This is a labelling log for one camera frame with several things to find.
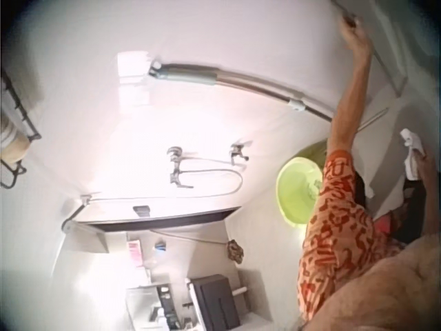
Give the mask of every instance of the shower mixer tap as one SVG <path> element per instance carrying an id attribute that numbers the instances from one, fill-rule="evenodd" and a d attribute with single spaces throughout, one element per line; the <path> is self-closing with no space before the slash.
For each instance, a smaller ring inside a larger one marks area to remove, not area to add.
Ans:
<path id="1" fill-rule="evenodd" d="M 242 149 L 243 149 L 244 147 L 245 147 L 245 146 L 244 146 L 243 144 L 241 144 L 241 143 L 234 143 L 234 144 L 231 146 L 231 150 L 229 151 L 229 156 L 231 157 L 231 160 L 232 160 L 232 166 L 236 165 L 235 162 L 234 162 L 234 158 L 235 158 L 235 157 L 241 157 L 242 159 L 244 159 L 244 160 L 246 160 L 246 161 L 249 160 L 249 157 L 246 157 L 246 156 L 243 154 L 243 152 L 242 152 Z"/>
<path id="2" fill-rule="evenodd" d="M 182 148 L 170 147 L 167 151 L 167 155 L 170 156 L 170 162 L 173 162 L 173 171 L 170 174 L 170 183 L 175 184 L 177 188 L 194 188 L 190 185 L 182 185 L 179 175 L 181 174 L 181 161 L 182 161 Z"/>

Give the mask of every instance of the raised arm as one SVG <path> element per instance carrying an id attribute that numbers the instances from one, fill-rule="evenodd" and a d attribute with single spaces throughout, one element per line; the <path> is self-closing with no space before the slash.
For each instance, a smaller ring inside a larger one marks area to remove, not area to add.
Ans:
<path id="1" fill-rule="evenodd" d="M 371 66 L 371 42 L 359 20 L 341 17 L 340 33 L 353 52 L 352 78 L 337 107 L 328 139 L 328 155 L 336 150 L 351 152 L 353 139 L 365 110 L 367 82 Z"/>

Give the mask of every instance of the bottle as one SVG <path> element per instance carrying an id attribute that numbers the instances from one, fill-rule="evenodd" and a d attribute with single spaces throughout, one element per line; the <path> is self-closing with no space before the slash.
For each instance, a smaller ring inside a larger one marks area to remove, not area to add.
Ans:
<path id="1" fill-rule="evenodd" d="M 0 116 L 0 158 L 12 165 L 25 157 L 30 141 L 2 112 Z"/>
<path id="2" fill-rule="evenodd" d="M 409 129 L 403 129 L 400 134 L 404 139 L 404 145 L 409 148 L 409 153 L 404 161 L 406 177 L 410 181 L 418 181 L 420 180 L 420 175 L 418 174 L 418 165 L 416 164 L 413 150 L 419 150 L 420 153 L 424 155 L 424 148 L 422 147 L 421 140 L 418 135 Z"/>

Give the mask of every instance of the hand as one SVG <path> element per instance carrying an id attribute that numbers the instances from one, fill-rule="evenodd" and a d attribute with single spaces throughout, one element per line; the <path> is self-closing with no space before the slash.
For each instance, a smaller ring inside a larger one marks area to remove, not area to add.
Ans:
<path id="1" fill-rule="evenodd" d="M 418 174 L 425 188 L 437 188 L 438 172 L 433 155 L 426 152 L 424 156 L 419 150 L 413 150 L 413 154 L 418 165 Z"/>
<path id="2" fill-rule="evenodd" d="M 340 34 L 346 41 L 347 47 L 352 50 L 356 64 L 370 62 L 372 54 L 371 40 L 362 26 L 361 20 L 341 16 L 338 22 Z"/>

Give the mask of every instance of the white spray bottle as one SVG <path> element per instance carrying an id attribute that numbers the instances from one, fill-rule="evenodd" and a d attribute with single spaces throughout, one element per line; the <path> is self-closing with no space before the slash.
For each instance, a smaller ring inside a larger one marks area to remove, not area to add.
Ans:
<path id="1" fill-rule="evenodd" d="M 404 161 L 406 177 L 410 181 L 418 181 L 420 180 L 420 176 L 418 175 L 418 165 L 413 150 L 419 150 L 424 155 L 421 139 L 418 135 L 408 129 L 401 131 L 401 137 L 404 139 L 404 145 L 409 148 L 409 153 Z"/>

